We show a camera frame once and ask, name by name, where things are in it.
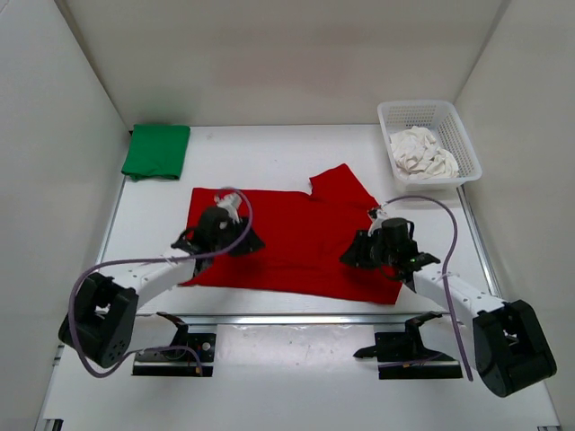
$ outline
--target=cable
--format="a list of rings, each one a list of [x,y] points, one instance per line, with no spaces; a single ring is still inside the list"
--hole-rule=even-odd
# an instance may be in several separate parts
[[[447,252],[446,258],[443,261],[443,266],[441,268],[441,277],[443,278],[443,287],[446,291],[447,308],[449,309],[449,314],[451,314],[451,324],[453,325],[453,332],[456,336],[457,347],[459,348],[459,355],[461,355],[461,362],[463,362],[463,364],[464,364],[465,373],[467,374],[467,379],[470,382],[472,382],[473,381],[473,374],[471,372],[471,366],[469,365],[469,360],[467,359],[467,354],[465,353],[464,342],[461,339],[461,332],[459,331],[459,326],[457,324],[456,309],[453,305],[453,299],[451,298],[451,291],[449,290],[449,282],[447,281],[447,279],[448,279],[448,277],[447,277],[447,265],[449,264],[449,261],[451,260],[451,257],[453,256],[453,252],[455,251],[456,244],[457,244],[458,229],[457,229],[456,216],[453,214],[453,211],[451,211],[447,207],[447,205],[445,205],[443,202],[440,202],[437,199],[428,198],[427,196],[422,196],[422,195],[400,196],[398,198],[390,199],[385,203],[386,204],[392,204],[393,202],[396,202],[398,200],[404,200],[404,199],[423,199],[423,200],[428,200],[429,202],[433,202],[447,211],[447,213],[449,214],[449,217],[451,218],[451,222],[453,223],[453,240],[451,242],[451,245],[449,246],[449,251]]]
[[[178,262],[183,262],[183,261],[191,260],[191,259],[212,259],[212,258],[215,258],[217,256],[221,256],[223,254],[228,253],[230,250],[232,250],[234,247],[236,247],[240,242],[243,241],[243,239],[246,237],[248,232],[250,232],[250,229],[252,228],[252,223],[253,223],[252,203],[242,193],[242,191],[240,191],[238,189],[234,189],[233,187],[224,187],[224,188],[220,189],[220,191],[225,191],[225,190],[231,190],[231,191],[237,193],[238,195],[240,195],[243,202],[248,207],[248,223],[246,224],[245,229],[243,229],[243,232],[240,234],[240,236],[238,236],[234,242],[232,242],[230,245],[223,248],[222,250],[212,251],[210,253],[200,253],[200,254],[190,255],[190,256],[185,256],[182,258],[169,258],[168,260],[170,262],[178,263]],[[93,272],[97,271],[98,269],[113,267],[113,266],[117,266],[117,265],[126,265],[126,264],[131,264],[131,263],[163,263],[163,262],[166,262],[166,258],[109,260],[107,262],[101,262],[101,263],[98,263],[97,265],[94,265],[93,267],[88,268],[86,271],[84,271],[82,274],[80,274],[80,277],[78,277],[78,279],[74,282],[74,286],[72,287],[72,292],[70,293],[70,298],[68,301],[68,325],[70,328],[70,337],[72,338],[72,347],[75,349],[76,353],[78,354],[78,358],[80,359],[80,362],[84,366],[85,370],[89,374],[91,374],[93,377],[104,378],[104,377],[108,377],[109,375],[115,373],[116,370],[122,365],[122,363],[132,353],[135,353],[135,352],[131,351],[131,352],[126,353],[112,368],[110,368],[109,370],[106,370],[103,373],[100,373],[100,372],[98,372],[92,368],[92,366],[88,362],[88,358],[86,357],[84,351],[82,350],[82,346],[80,345],[80,339],[78,337],[77,327],[75,326],[75,297],[78,294],[78,291],[80,290],[80,286],[88,278],[88,276],[90,276]],[[202,374],[202,372],[201,372],[202,365],[201,365],[201,362],[199,361],[198,354],[190,347],[187,347],[187,346],[162,346],[162,347],[146,348],[144,350],[154,350],[154,351],[158,351],[158,352],[166,351],[166,350],[186,350],[194,356],[194,358],[196,359],[197,364],[198,364],[199,373],[200,373],[200,375]]]
[[[378,367],[379,368],[391,368],[392,366],[423,365],[429,361],[433,361],[434,359],[437,359],[441,355],[443,355],[443,354],[437,353],[436,355],[430,356],[426,359],[414,359],[412,361],[403,361],[403,362],[390,362],[387,364],[378,365]]]

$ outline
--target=white wall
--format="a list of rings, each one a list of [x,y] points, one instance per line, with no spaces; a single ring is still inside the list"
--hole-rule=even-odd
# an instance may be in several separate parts
[[[503,290],[534,307],[575,429],[575,3],[511,2],[457,101],[483,177],[469,188]]]
[[[374,123],[380,101],[452,101],[501,3],[61,1],[129,126]]]
[[[67,296],[99,249],[129,136],[56,5],[4,6],[0,430],[28,431],[44,399]]]

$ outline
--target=white table surface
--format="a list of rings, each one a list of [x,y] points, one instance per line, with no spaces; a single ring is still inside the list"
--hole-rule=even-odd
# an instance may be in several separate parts
[[[179,181],[127,180],[104,260],[152,257],[162,253],[186,227],[194,187],[298,190],[310,192],[309,177],[346,163],[380,203],[400,194],[385,153],[381,128],[280,126],[192,128]],[[459,242],[450,270],[480,289],[487,288],[473,239],[454,190],[429,194],[456,214]],[[402,202],[390,215],[415,222],[420,250],[441,259],[452,237],[445,211],[429,202]],[[118,275],[126,267],[103,272]],[[177,287],[141,312],[194,314],[404,313],[438,307],[404,287],[395,306],[247,289]]]
[[[347,163],[380,202],[397,196],[379,126],[193,128],[178,182],[128,181],[105,259],[162,252],[185,227],[193,187],[309,191],[308,177]],[[460,227],[452,270],[486,287],[455,192],[435,194]],[[430,203],[397,204],[416,224],[420,248],[443,257],[452,228]],[[174,288],[153,309],[182,313],[419,312],[437,308],[403,289],[396,306],[231,288]],[[379,381],[375,362],[352,357],[372,345],[372,325],[217,327],[211,378],[131,376],[132,360],[112,377],[92,378],[65,348],[44,418],[62,431],[201,429],[402,431],[536,430],[558,425],[542,383],[500,399],[477,374],[457,380]]]

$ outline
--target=white cloth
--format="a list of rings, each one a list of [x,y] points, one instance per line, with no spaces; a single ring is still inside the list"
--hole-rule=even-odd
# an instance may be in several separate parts
[[[439,146],[428,128],[413,126],[389,137],[395,163],[404,178],[426,180],[459,176],[455,157]]]

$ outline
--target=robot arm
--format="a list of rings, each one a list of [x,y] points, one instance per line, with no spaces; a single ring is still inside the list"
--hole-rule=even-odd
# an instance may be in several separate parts
[[[412,222],[387,218],[381,208],[369,215],[373,221],[370,229],[356,233],[341,262],[372,270],[387,265],[394,269],[393,279],[402,280],[413,292],[444,310],[449,309],[444,288],[444,277],[448,277],[467,359],[493,393],[505,397],[556,373],[553,355],[528,303],[508,303],[458,275],[442,275],[439,259],[419,252]],[[402,344],[388,350],[407,346],[422,360],[441,352],[461,361],[451,319],[448,312],[429,312],[410,319],[405,322]],[[360,349],[356,357],[372,355],[374,350],[369,347]]]
[[[75,297],[74,311],[75,328],[86,357],[109,368],[127,352],[180,345],[187,334],[187,327],[180,319],[165,313],[136,316],[137,309],[211,265],[211,259],[191,256],[223,250],[243,235],[248,220],[237,214],[241,202],[236,193],[218,200],[204,211],[198,226],[184,231],[159,262],[139,265],[116,278],[92,273],[84,281]],[[250,230],[228,254],[242,255],[263,246]],[[68,316],[58,337],[75,347]]]

